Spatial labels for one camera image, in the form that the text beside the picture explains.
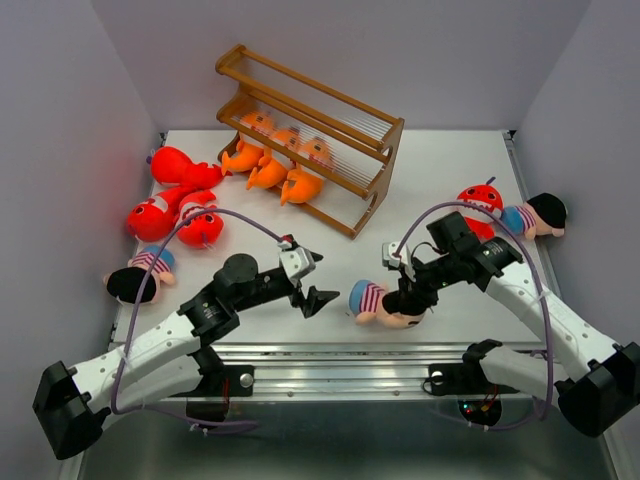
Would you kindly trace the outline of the aluminium mounting rail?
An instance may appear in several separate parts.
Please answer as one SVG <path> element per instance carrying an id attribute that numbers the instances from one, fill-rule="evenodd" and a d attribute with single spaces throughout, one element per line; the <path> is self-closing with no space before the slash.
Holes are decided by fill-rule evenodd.
<path id="1" fill-rule="evenodd" d="M 463 344 L 309 344 L 212 347 L 224 363 L 255 367 L 255 402 L 387 400 L 424 397 L 430 364 L 457 363 Z M 173 397 L 195 379 L 196 364 L 171 341 L 145 354 L 120 348 L 82 362 L 72 379 L 100 405 L 120 409 Z"/>

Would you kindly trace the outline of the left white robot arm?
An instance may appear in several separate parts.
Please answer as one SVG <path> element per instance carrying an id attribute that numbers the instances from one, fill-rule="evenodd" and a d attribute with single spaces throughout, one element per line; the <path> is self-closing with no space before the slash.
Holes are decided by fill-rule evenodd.
<path id="1" fill-rule="evenodd" d="M 310 318 L 338 297 L 302 289 L 302 278 L 321 258 L 297 247 L 282 251 L 277 267 L 260 271 L 251 255 L 234 254 L 191 300 L 130 343 L 74 366 L 46 367 L 32 408 L 55 458 L 87 450 L 109 418 L 177 394 L 215 392 L 224 367 L 212 345 L 239 326 L 240 312 L 288 299 Z"/>

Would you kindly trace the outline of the boy doll striped shirt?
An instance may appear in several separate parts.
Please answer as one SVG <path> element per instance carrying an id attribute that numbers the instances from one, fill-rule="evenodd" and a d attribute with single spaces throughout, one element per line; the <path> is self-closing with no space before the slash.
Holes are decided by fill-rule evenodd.
<path id="1" fill-rule="evenodd" d="M 386 285 L 370 280 L 357 281 L 348 298 L 348 306 L 357 325 L 377 322 L 388 329 L 408 329 L 418 325 L 425 313 L 391 313 L 392 296 Z"/>

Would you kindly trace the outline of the orange shark plush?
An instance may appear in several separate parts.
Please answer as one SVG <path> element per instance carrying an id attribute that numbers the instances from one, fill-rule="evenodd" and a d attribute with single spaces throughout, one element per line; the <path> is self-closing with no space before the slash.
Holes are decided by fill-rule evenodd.
<path id="1" fill-rule="evenodd" d="M 271 135 L 275 126 L 274 119 L 269 113 L 257 110 L 245 114 L 240 119 L 240 124 L 265 137 Z M 258 165 L 258 161 L 263 155 L 264 145 L 255 138 L 240 132 L 236 153 L 233 156 L 226 152 L 222 154 L 221 171 L 223 174 L 250 171 Z"/>
<path id="2" fill-rule="evenodd" d="M 304 143 L 298 154 L 327 170 L 334 170 L 334 160 L 328 143 L 313 137 Z M 281 189 L 280 204 L 303 204 L 316 197 L 323 189 L 324 179 L 315 171 L 297 163 L 287 174 Z"/>
<path id="3" fill-rule="evenodd" d="M 297 127 L 287 127 L 274 131 L 270 139 L 292 152 L 297 152 L 300 147 L 300 130 Z M 246 183 L 246 189 L 253 187 L 261 189 L 272 188 L 287 177 L 287 174 L 296 166 L 288 156 L 278 150 L 266 147 L 258 165 L 253 168 Z"/>

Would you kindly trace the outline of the red shark plush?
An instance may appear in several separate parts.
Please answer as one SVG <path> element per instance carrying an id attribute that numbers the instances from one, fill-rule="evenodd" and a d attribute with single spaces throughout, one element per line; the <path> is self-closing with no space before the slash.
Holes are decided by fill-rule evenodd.
<path id="1" fill-rule="evenodd" d="M 194 187 L 177 186 L 149 197 L 128 214 L 126 231 L 142 242 L 164 239 L 175 226 L 180 202 L 194 191 Z"/>
<path id="2" fill-rule="evenodd" d="M 148 159 L 153 179 L 163 187 L 193 187 L 197 190 L 214 188 L 228 174 L 218 165 L 207 162 L 195 163 L 183 151 L 163 146 Z"/>
<path id="3" fill-rule="evenodd" d="M 215 208 L 217 197 L 212 189 L 195 191 L 180 202 L 176 222 L 184 226 L 177 232 L 178 240 L 194 249 L 211 247 L 220 236 L 224 221 L 216 213 L 205 213 L 187 221 L 187 218 L 203 210 Z"/>
<path id="4" fill-rule="evenodd" d="M 499 218 L 504 208 L 502 195 L 493 185 L 494 181 L 495 176 L 492 176 L 483 184 L 467 187 L 456 197 L 457 201 L 464 203 L 457 209 L 481 241 L 491 240 L 495 236 L 493 219 L 484 212 Z"/>

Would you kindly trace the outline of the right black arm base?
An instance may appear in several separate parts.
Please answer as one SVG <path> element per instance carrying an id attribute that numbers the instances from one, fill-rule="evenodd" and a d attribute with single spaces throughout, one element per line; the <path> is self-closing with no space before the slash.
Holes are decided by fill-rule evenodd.
<path id="1" fill-rule="evenodd" d="M 433 396 L 517 393 L 511 387 L 490 382 L 480 367 L 480 360 L 501 346 L 501 342 L 487 339 L 471 344 L 457 363 L 430 364 L 422 390 Z"/>

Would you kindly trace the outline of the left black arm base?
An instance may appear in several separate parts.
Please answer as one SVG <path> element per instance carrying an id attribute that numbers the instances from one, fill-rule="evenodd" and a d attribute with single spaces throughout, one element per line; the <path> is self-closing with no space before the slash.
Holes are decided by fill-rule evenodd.
<path id="1" fill-rule="evenodd" d="M 250 364 L 224 363 L 215 350 L 203 347 L 189 358 L 195 361 L 195 379 L 181 387 L 173 397 L 251 397 L 255 367 Z"/>

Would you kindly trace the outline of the boy doll far left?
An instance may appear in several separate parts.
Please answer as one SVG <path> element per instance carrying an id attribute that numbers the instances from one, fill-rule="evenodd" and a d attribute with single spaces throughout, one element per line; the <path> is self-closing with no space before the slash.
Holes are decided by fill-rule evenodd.
<path id="1" fill-rule="evenodd" d="M 121 304 L 134 304 L 145 276 L 148 279 L 142 289 L 141 304 L 154 303 L 161 287 L 176 284 L 175 257 L 167 249 L 150 245 L 132 257 L 124 268 L 103 278 L 107 292 Z"/>

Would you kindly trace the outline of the red shark plush top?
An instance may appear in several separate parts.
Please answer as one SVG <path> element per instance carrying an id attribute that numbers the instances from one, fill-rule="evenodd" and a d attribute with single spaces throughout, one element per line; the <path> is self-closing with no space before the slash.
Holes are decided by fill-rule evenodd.
<path id="1" fill-rule="evenodd" d="M 148 159 L 153 179 L 163 187 L 193 187 L 197 190 L 214 188 L 228 174 L 218 165 L 207 162 L 195 163 L 183 151 L 163 146 Z"/>

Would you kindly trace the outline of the boy doll blue pants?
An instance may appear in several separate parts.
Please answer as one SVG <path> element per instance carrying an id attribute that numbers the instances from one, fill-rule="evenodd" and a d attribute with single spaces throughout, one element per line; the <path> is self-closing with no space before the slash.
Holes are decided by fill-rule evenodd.
<path id="1" fill-rule="evenodd" d="M 562 237 L 566 219 L 564 202 L 550 193 L 531 197 L 521 205 L 507 206 L 500 217 L 509 232 L 527 240 L 549 235 Z"/>

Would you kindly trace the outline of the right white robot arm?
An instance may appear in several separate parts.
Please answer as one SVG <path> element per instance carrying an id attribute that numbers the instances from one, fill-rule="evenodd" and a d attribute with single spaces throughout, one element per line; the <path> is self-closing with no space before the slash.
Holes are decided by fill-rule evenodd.
<path id="1" fill-rule="evenodd" d="M 500 237 L 482 242 L 452 212 L 427 227 L 437 258 L 423 262 L 404 240 L 383 246 L 383 263 L 400 274 L 395 313 L 422 314 L 440 290 L 460 282 L 501 304 L 544 344 L 519 353 L 497 340 L 471 344 L 457 363 L 430 367 L 423 389 L 433 396 L 471 397 L 488 391 L 539 400 L 539 415 L 556 407 L 568 423 L 598 437 L 639 404 L 639 346 L 621 345 L 591 327 L 540 280 L 523 246 Z"/>

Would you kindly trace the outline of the brown wooden toy shelf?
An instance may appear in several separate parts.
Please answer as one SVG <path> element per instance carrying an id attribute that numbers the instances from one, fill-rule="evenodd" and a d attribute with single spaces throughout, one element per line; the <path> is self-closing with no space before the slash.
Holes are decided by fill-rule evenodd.
<path id="1" fill-rule="evenodd" d="M 385 199 L 394 169 L 404 121 L 339 90 L 237 45 L 216 62 L 218 74 L 232 79 L 237 91 L 217 113 L 219 122 L 235 132 L 224 152 L 233 156 L 243 132 L 278 150 L 324 179 L 322 191 L 295 206 L 354 239 Z M 300 130 L 300 147 L 313 137 L 325 140 L 334 170 L 327 170 L 240 124 L 251 111 L 274 119 L 274 131 L 290 126 Z"/>

